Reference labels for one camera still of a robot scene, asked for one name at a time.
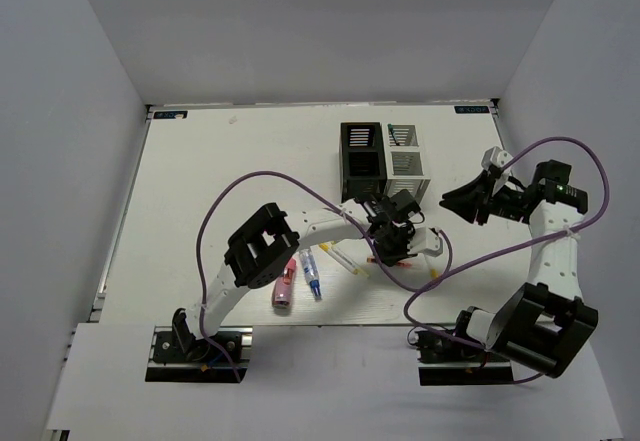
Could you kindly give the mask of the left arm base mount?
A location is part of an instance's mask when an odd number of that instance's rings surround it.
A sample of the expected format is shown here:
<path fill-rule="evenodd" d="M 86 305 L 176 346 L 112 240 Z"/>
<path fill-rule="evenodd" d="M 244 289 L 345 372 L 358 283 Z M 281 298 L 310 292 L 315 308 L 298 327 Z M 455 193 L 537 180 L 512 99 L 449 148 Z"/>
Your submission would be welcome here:
<path fill-rule="evenodd" d="M 236 366 L 239 378 L 220 349 L 198 340 L 187 353 L 168 327 L 156 328 L 145 374 L 146 382 L 237 384 L 247 373 L 252 347 L 251 328 L 222 328 L 215 336 Z"/>

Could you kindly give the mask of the green capped pen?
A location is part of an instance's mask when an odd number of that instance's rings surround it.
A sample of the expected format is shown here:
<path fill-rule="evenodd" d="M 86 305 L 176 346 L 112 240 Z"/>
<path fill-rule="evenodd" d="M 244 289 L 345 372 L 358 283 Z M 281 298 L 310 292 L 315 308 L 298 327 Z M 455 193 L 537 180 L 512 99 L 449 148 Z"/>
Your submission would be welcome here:
<path fill-rule="evenodd" d="M 394 142 L 394 145 L 395 146 L 400 146 L 400 143 L 399 143 L 399 141 L 398 141 L 398 139 L 396 137 L 396 134 L 395 134 L 394 127 L 390 123 L 388 124 L 388 130 L 389 130 L 390 137 L 391 137 L 392 141 Z"/>

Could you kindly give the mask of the yellow white pen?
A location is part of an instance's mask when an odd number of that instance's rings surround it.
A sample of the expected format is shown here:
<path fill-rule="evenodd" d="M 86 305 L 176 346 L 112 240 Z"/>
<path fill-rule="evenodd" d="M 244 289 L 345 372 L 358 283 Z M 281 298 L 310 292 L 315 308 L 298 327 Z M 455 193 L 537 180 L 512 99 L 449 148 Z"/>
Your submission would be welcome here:
<path fill-rule="evenodd" d="M 428 268 L 429 276 L 431 280 L 437 279 L 441 275 L 441 271 L 437 268 L 434 262 L 430 258 L 425 259 L 426 266 Z"/>

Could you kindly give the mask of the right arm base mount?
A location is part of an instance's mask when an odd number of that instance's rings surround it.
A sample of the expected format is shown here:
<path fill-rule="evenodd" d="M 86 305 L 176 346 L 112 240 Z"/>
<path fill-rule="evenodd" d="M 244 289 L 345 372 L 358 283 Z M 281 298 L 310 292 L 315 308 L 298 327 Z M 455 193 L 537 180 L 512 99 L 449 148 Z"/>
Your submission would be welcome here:
<path fill-rule="evenodd" d="M 511 362 L 482 349 L 453 343 L 424 329 L 412 328 L 407 343 L 417 354 L 423 387 L 508 385 L 515 381 Z"/>

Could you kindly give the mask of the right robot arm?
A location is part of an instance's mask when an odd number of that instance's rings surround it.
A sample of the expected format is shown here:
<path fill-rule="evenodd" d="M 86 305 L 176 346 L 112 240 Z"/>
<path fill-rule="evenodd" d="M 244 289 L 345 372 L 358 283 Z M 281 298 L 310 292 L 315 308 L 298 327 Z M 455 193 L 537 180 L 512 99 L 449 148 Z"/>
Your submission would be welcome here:
<path fill-rule="evenodd" d="M 487 350 L 557 378 L 599 321 L 578 293 L 577 227 L 588 211 L 588 195 L 570 185 L 568 164 L 539 163 L 527 187 L 505 166 L 502 160 L 483 161 L 481 174 L 444 194 L 440 205 L 478 225 L 490 216 L 526 224 L 535 243 L 527 280 L 495 313 L 475 306 L 463 310 L 451 345 L 466 360 Z"/>

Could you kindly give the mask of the red pen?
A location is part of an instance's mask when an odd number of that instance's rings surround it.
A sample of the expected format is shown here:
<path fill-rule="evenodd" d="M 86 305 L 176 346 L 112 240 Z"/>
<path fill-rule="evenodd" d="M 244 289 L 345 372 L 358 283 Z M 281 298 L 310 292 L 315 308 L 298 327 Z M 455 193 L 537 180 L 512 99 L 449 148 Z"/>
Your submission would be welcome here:
<path fill-rule="evenodd" d="M 368 264 L 375 264 L 375 265 L 379 265 L 378 260 L 373 257 L 373 256 L 368 256 L 366 259 L 366 262 Z M 385 264 L 383 263 L 383 266 L 385 267 L 397 267 L 397 268 L 403 268 L 403 269 L 408 269 L 408 268 L 412 268 L 415 266 L 415 264 L 413 262 L 410 261 L 406 261 L 406 260 L 399 260 L 396 261 L 394 264 Z"/>

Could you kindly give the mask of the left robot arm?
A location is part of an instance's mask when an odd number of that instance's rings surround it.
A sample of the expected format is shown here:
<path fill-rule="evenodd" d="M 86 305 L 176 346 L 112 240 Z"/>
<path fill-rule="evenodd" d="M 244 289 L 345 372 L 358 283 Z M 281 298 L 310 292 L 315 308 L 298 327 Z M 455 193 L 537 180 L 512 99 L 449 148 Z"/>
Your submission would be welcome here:
<path fill-rule="evenodd" d="M 419 203 L 406 190 L 293 214 L 267 203 L 229 237 L 219 271 L 211 279 L 204 269 L 202 225 L 196 237 L 201 294 L 194 306 L 175 313 L 174 344 L 189 360 L 205 357 L 211 345 L 221 344 L 214 336 L 239 301 L 275 281 L 301 250 L 329 241 L 365 239 L 386 266 L 411 257 L 416 232 L 411 219 L 420 213 Z"/>

